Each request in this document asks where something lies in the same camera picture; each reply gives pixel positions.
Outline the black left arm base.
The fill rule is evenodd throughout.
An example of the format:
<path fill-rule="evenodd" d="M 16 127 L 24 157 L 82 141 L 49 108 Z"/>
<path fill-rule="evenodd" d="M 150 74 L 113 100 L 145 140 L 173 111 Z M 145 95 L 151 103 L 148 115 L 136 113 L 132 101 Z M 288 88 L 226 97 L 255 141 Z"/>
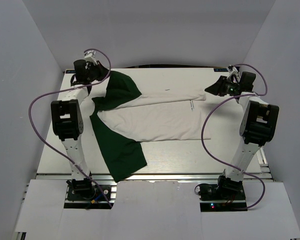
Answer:
<path fill-rule="evenodd" d="M 110 210 L 116 197 L 116 186 L 88 180 L 67 180 L 64 209 Z"/>

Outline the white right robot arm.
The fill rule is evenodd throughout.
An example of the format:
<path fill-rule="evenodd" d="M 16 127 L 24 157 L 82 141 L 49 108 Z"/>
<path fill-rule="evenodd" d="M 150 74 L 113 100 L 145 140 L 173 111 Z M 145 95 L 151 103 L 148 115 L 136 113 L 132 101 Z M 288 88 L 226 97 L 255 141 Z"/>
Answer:
<path fill-rule="evenodd" d="M 238 148 L 215 187 L 216 195 L 223 200 L 240 191 L 244 172 L 254 155 L 275 135 L 280 108 L 263 101 L 253 92 L 255 79 L 256 74 L 252 72 L 231 73 L 229 76 L 220 76 L 204 90 L 214 96 L 233 97 L 243 110 Z"/>

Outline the white green-sleeved t-shirt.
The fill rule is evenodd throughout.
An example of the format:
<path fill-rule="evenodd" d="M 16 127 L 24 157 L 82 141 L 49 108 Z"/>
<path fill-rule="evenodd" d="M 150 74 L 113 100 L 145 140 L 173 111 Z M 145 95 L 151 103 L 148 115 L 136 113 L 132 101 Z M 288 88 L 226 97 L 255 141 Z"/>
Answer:
<path fill-rule="evenodd" d="M 142 90 L 128 75 L 112 71 L 103 96 L 92 98 L 92 129 L 115 182 L 147 166 L 142 143 L 209 140 L 201 133 L 206 119 L 202 88 Z"/>

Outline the blue right corner label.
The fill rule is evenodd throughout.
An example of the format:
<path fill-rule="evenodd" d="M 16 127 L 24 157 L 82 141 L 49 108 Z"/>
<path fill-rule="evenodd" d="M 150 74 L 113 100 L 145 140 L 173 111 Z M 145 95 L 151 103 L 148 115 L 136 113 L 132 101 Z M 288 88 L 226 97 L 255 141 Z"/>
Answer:
<path fill-rule="evenodd" d="M 228 69 L 227 68 L 214 68 L 213 69 L 214 72 L 218 72 L 218 73 L 227 73 Z"/>

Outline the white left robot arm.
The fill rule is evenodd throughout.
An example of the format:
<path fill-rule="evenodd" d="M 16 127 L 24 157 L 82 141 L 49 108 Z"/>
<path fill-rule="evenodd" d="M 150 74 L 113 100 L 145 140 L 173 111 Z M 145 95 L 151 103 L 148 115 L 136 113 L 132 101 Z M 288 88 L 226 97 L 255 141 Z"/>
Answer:
<path fill-rule="evenodd" d="M 91 93 L 91 84 L 94 81 L 101 82 L 109 70 L 93 59 L 79 59 L 73 65 L 75 73 L 70 79 L 73 89 L 63 99 L 55 100 L 50 105 L 52 129 L 63 144 L 66 156 L 70 158 L 71 180 L 67 184 L 75 194 L 89 200 L 95 196 L 96 187 L 89 180 L 91 171 L 82 147 L 84 121 L 80 105 Z"/>

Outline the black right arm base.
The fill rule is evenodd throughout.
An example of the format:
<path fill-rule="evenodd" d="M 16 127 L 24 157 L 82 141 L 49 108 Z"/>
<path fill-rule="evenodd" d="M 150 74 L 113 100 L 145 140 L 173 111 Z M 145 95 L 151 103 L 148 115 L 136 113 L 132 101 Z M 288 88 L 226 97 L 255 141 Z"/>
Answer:
<path fill-rule="evenodd" d="M 202 183 L 194 188 L 194 193 L 199 196 L 202 213 L 247 211 L 243 186 L 236 191 L 221 188 L 217 184 Z"/>

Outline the blue table corner label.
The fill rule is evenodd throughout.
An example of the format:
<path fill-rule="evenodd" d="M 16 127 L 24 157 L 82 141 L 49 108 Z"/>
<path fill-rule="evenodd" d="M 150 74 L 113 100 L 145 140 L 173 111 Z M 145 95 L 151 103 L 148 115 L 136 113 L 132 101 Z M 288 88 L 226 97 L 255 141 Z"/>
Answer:
<path fill-rule="evenodd" d="M 75 74 L 76 71 L 74 69 L 68 69 L 65 71 L 66 74 Z"/>

